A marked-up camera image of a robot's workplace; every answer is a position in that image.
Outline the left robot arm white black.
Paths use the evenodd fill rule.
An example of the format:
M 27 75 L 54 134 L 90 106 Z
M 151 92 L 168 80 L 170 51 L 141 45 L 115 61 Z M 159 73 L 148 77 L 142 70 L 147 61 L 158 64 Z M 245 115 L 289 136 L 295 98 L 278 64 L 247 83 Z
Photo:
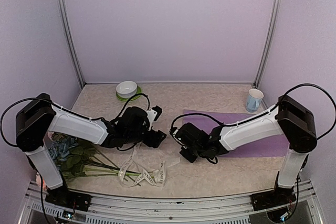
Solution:
M 45 140 L 54 133 L 86 140 L 104 148 L 117 148 L 126 144 L 143 143 L 157 148 L 166 134 L 153 129 L 153 122 L 162 113 L 159 106 L 144 110 L 137 106 L 124 107 L 113 120 L 89 118 L 52 102 L 41 93 L 28 98 L 28 104 L 16 115 L 16 144 L 41 174 L 53 197 L 66 206 L 73 201 L 73 193 L 65 187 L 65 180 L 53 161 Z

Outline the blue hydrangea fake flower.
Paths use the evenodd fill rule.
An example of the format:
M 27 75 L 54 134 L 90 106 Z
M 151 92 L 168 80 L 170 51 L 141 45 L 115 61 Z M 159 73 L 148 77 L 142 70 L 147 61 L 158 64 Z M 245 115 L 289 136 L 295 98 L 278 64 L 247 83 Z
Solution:
M 77 145 L 78 143 L 75 137 L 66 136 L 58 140 L 52 140 L 48 153 L 55 165 L 59 168 L 70 155 L 70 149 Z

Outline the cream printed ribbon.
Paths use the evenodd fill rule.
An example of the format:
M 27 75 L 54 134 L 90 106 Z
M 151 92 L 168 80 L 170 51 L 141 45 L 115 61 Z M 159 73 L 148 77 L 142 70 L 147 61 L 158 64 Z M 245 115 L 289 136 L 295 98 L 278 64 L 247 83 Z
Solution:
M 153 172 L 148 172 L 144 167 L 136 162 L 140 146 L 140 143 L 136 144 L 128 159 L 126 159 L 121 165 L 118 172 L 119 182 L 128 188 L 135 187 L 142 181 L 146 181 L 149 185 L 154 187 L 163 187 L 166 181 L 165 161 L 160 162 L 159 169 L 154 170 Z M 124 182 L 124 179 L 127 176 L 135 177 L 132 183 Z

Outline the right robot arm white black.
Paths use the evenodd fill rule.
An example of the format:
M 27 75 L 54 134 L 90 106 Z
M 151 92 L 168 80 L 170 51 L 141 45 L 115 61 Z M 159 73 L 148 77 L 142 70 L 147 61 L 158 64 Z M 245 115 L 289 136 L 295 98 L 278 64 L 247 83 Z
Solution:
M 257 201 L 268 198 L 281 204 L 292 193 L 306 157 L 317 146 L 313 113 L 288 95 L 279 98 L 272 108 L 229 126 L 221 124 L 207 134 L 192 123 L 171 129 L 171 135 L 182 144 L 181 155 L 193 163 L 205 158 L 214 163 L 218 156 L 268 137 L 282 135 L 288 152 L 277 174 L 275 187 L 264 194 L 254 194 Z

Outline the purple wrapping paper sheet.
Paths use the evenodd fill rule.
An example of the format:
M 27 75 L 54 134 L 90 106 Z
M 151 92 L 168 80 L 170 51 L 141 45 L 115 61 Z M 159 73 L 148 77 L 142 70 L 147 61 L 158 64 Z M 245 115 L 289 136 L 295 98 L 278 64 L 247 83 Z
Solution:
M 205 114 L 225 124 L 232 124 L 251 117 L 251 114 L 248 113 L 205 112 Z M 218 126 L 210 118 L 200 115 L 183 117 L 182 123 L 192 123 L 207 134 Z M 284 157 L 287 153 L 288 145 L 289 143 L 284 135 L 275 135 L 243 145 L 227 154 L 223 154 L 222 157 Z

